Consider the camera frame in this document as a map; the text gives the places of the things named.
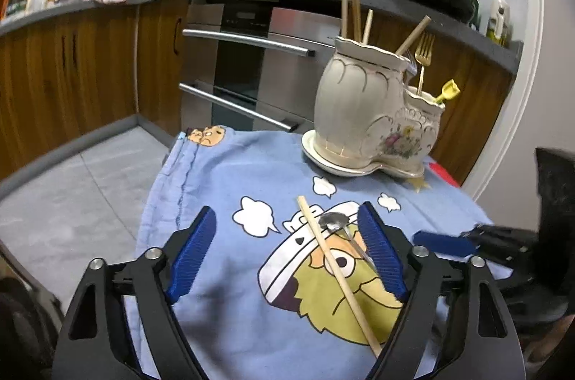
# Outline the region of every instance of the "oven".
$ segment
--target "oven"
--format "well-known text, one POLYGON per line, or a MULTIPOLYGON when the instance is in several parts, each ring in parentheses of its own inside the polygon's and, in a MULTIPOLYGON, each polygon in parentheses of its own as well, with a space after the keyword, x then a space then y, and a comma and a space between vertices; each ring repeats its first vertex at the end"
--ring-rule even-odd
POLYGON ((317 85, 340 19, 266 2, 190 6, 182 127, 313 128, 317 85))

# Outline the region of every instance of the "oven handle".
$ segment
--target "oven handle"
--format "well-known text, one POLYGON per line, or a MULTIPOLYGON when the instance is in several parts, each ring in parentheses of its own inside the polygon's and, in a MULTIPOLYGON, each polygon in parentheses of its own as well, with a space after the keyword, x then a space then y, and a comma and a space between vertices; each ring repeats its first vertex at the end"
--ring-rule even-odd
POLYGON ((249 36, 241 33, 211 32, 209 30, 186 29, 182 31, 182 34, 184 36, 193 36, 196 38, 209 38, 211 40, 249 44, 266 49, 277 49, 278 51, 289 52, 291 54, 303 57, 315 57, 316 55, 316 52, 313 49, 303 48, 302 46, 294 46, 292 44, 281 43, 279 41, 273 41, 266 38, 258 38, 257 36, 249 36))
POLYGON ((230 109, 230 110, 235 111, 237 113, 243 114, 244 116, 250 117, 252 119, 258 119, 260 121, 268 122, 269 124, 275 125, 276 127, 280 128, 282 130, 285 130, 286 132, 293 132, 294 130, 296 130, 299 127, 299 124, 297 122, 290 121, 289 119, 284 119, 283 121, 276 121, 275 119, 272 119, 271 117, 264 116, 263 114, 260 114, 256 111, 253 111, 253 110, 248 109, 246 107, 243 107, 241 105, 237 105, 235 103, 232 103, 231 101, 228 101, 227 99, 223 99, 223 98, 217 97, 215 95, 212 95, 211 93, 203 91, 203 89, 199 89, 196 87, 186 85, 185 83, 180 83, 179 89, 181 89, 182 91, 185 91, 186 93, 190 93, 194 96, 205 99, 206 101, 209 101, 211 103, 215 103, 219 106, 226 107, 227 109, 230 109))

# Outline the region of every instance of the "gray floor tile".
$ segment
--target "gray floor tile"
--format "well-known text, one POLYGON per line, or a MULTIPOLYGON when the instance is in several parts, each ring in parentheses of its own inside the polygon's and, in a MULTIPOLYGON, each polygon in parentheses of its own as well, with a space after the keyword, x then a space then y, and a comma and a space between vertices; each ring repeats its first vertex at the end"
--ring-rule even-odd
POLYGON ((144 204, 167 152, 140 127, 82 152, 102 194, 133 236, 137 236, 144 204))
POLYGON ((0 203, 0 239, 64 307, 93 257, 130 260, 135 246, 80 156, 0 203))

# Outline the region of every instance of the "countertop edge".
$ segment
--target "countertop edge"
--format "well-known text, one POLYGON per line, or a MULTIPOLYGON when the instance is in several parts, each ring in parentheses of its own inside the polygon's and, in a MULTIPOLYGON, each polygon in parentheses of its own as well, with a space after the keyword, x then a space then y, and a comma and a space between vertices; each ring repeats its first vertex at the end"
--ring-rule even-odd
MULTIPOLYGON (((124 5, 141 5, 154 1, 156 0, 126 0, 124 5)), ((431 30, 474 49, 477 53, 484 56, 489 61, 501 66, 501 68, 511 74, 517 74, 519 58, 513 51, 496 45, 494 42, 476 32, 469 26, 466 26, 447 15, 441 14, 440 12, 424 7, 410 0, 361 0, 361 3, 364 8, 400 17, 412 23, 418 23, 425 15, 429 15, 432 18, 432 22, 429 24, 429 28, 431 30)), ((122 4, 106 5, 93 1, 83 1, 74 4, 55 6, 0 25, 0 36, 30 25, 31 23, 59 15, 118 5, 122 4)))

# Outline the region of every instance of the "ceramic saucer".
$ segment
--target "ceramic saucer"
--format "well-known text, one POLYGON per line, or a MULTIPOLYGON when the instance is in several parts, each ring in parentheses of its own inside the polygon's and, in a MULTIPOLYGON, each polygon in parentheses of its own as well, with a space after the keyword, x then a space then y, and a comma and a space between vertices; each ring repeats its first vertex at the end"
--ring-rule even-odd
POLYGON ((324 171, 330 172, 335 176, 342 176, 342 177, 357 177, 357 176, 366 176, 371 174, 372 172, 381 169, 386 174, 392 177, 397 177, 399 179, 414 179, 415 177, 421 177, 425 173, 425 166, 423 164, 418 165, 414 170, 402 170, 393 166, 388 166, 384 163, 374 162, 366 166, 365 168, 344 168, 342 166, 338 166, 328 160, 324 159, 324 157, 320 156, 317 153, 316 149, 313 147, 313 140, 316 136, 315 130, 308 130, 306 133, 303 134, 301 137, 301 146, 304 149, 305 155, 312 160, 318 167, 323 169, 324 171))

